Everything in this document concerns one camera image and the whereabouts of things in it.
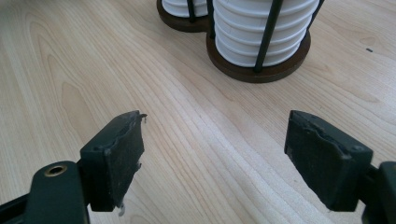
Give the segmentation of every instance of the round wooden base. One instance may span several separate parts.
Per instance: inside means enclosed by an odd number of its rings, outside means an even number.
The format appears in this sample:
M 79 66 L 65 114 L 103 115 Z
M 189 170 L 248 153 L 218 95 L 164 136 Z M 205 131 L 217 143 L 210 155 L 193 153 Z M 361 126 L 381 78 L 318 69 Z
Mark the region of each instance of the round wooden base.
M 190 22 L 188 18 L 175 17 L 165 11 L 162 0 L 157 0 L 157 10 L 161 20 L 175 30 L 187 33 L 207 32 L 206 48 L 212 63 L 225 75 L 244 82 L 272 82 L 290 75 L 301 66 L 311 47 L 311 35 L 307 31 L 300 47 L 291 58 L 283 63 L 264 67 L 260 73 L 255 73 L 253 67 L 241 67 L 229 63 L 219 54 L 215 40 L 209 37 L 210 24 L 207 16 L 198 17 L 195 22 Z
M 207 16 L 197 17 L 195 22 L 190 22 L 189 18 L 180 18 L 169 14 L 163 8 L 163 1 L 157 0 L 157 10 L 161 20 L 169 27 L 186 33 L 199 33 L 209 30 L 209 19 Z
M 250 83 L 272 82 L 290 75 L 301 66 L 310 47 L 311 35 L 307 31 L 300 47 L 291 58 L 283 63 L 264 67 L 260 73 L 255 73 L 253 67 L 241 67 L 226 61 L 219 54 L 215 40 L 210 38 L 209 35 L 206 36 L 207 53 L 212 63 L 225 75 Z

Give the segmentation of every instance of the stacked white rings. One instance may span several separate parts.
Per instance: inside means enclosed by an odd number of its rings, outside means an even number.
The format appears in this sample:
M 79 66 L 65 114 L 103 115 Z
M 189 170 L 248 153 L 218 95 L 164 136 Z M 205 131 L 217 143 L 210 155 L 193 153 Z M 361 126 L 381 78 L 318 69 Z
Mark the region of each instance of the stacked white rings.
M 272 2 L 213 0 L 216 46 L 224 59 L 242 67 L 255 65 Z M 283 63 L 297 51 L 318 3 L 284 0 L 262 66 Z
M 206 0 L 194 0 L 193 4 L 196 17 L 207 15 Z M 188 18 L 190 16 L 187 0 L 163 0 L 163 8 L 176 17 Z

